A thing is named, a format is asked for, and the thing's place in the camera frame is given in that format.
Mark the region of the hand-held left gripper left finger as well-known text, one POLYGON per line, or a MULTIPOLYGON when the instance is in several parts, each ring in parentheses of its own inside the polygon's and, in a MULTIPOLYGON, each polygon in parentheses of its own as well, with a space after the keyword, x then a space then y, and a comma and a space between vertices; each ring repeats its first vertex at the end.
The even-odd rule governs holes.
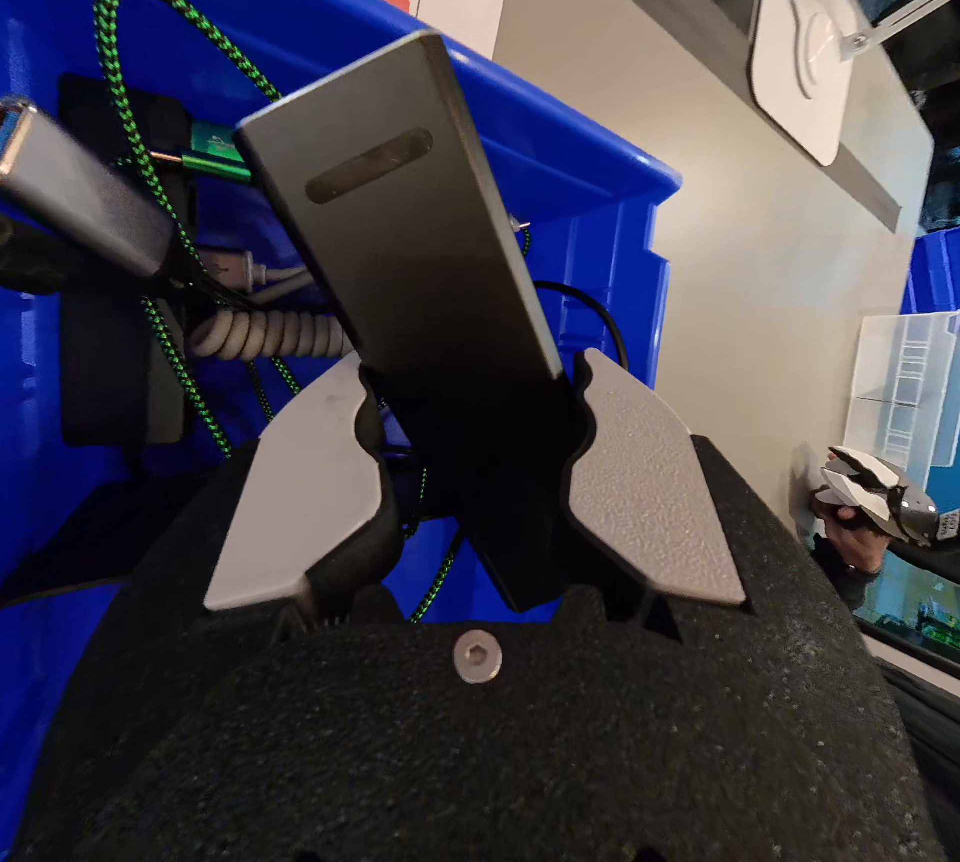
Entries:
POLYGON ((383 425, 358 353, 267 425, 203 598, 210 612, 294 601, 344 612, 402 555, 383 425))

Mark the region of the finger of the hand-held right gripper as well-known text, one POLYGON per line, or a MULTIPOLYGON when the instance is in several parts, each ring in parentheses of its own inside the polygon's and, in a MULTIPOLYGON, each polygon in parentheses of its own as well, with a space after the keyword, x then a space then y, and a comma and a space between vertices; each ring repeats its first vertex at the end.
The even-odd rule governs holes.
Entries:
POLYGON ((870 472, 847 474, 821 468, 824 487, 816 492, 823 506, 858 509, 875 523, 892 522, 889 505, 890 486, 872 478, 870 472))
POLYGON ((824 487, 836 494, 851 496, 853 487, 874 495, 888 495, 901 490, 901 472, 865 451, 828 447, 824 465, 824 487))

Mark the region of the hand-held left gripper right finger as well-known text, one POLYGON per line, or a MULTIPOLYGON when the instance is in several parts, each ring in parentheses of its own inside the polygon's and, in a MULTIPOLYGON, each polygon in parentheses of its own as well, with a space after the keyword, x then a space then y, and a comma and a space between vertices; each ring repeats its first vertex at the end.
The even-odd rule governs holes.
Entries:
POLYGON ((577 353, 574 369, 585 433, 565 466, 560 495, 573 530, 657 595, 745 606, 687 425, 595 348, 577 353))

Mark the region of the clear plastic bin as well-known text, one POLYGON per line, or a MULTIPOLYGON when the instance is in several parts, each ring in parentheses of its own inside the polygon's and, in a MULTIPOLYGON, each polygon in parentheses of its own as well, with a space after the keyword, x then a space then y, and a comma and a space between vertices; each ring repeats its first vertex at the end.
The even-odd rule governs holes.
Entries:
POLYGON ((926 487, 958 451, 959 313, 865 317, 850 394, 843 445, 926 487))

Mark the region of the blue plastic bin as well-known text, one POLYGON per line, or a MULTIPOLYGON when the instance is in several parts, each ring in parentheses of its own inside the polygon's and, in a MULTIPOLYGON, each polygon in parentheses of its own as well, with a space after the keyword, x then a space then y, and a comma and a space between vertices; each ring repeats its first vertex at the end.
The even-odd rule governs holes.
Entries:
MULTIPOLYGON (((383 0, 189 0, 281 91, 292 91, 420 28, 383 0)), ((2 96, 56 113, 62 75, 100 77, 93 0, 2 0, 2 96)), ((159 0, 122 0, 122 69, 131 89, 169 97, 195 119, 236 124, 267 103, 212 43, 159 0)), ((656 375, 668 263, 651 251, 657 207, 679 176, 624 139, 506 69, 450 42, 451 57, 505 207, 533 224, 531 274, 605 304, 642 381, 656 375)), ((291 256, 260 194, 197 182, 207 244, 291 256)), ((572 352, 614 356, 598 318, 546 292, 544 311, 568 368, 572 352)), ((72 447, 62 436, 60 297, 2 290, 2 578, 51 542, 96 488, 129 475, 119 447, 72 447)), ((207 360, 198 384, 240 446, 266 424, 249 377, 207 360)), ((179 444, 145 459, 158 475, 215 468, 223 457, 192 410, 179 444)), ((14 858, 42 743, 69 677, 119 583, 2 609, 2 860, 14 858)))
POLYGON ((959 310, 959 228, 916 238, 910 258, 901 315, 959 310))

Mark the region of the person's right forearm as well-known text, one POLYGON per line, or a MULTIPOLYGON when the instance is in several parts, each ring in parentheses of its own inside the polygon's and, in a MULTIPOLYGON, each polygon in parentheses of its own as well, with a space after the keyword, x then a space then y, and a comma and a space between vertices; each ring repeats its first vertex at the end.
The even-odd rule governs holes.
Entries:
POLYGON ((829 580, 841 601, 854 613, 865 601, 870 586, 880 579, 878 573, 870 573, 854 568, 843 561, 818 562, 823 575, 829 580))

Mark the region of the grey desk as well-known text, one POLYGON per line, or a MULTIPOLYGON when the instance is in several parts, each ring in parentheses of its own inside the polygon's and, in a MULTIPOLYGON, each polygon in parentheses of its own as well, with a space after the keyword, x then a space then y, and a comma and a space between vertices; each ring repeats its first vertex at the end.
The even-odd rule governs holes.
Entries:
POLYGON ((932 138, 882 48, 822 167, 757 108, 713 0, 505 0, 494 58, 681 174, 659 394, 795 531, 791 484, 844 434, 862 319, 899 311, 932 138))

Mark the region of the person's right hand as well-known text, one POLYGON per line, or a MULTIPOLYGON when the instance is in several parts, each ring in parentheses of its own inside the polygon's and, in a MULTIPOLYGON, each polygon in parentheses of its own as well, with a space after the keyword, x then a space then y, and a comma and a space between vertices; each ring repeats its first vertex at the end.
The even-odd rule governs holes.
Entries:
POLYGON ((857 507, 825 503, 811 494, 810 509, 823 523, 823 532, 842 561, 852 568, 876 575, 882 569, 884 555, 892 538, 870 521, 855 523, 861 516, 857 507))

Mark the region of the white document stand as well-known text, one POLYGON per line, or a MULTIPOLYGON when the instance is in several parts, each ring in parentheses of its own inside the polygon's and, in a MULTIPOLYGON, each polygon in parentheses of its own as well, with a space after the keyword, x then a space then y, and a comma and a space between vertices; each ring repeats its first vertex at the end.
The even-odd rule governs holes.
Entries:
POLYGON ((822 167, 836 159, 854 59, 952 0, 911 0, 879 24, 854 0, 754 0, 750 89, 756 105, 822 167))

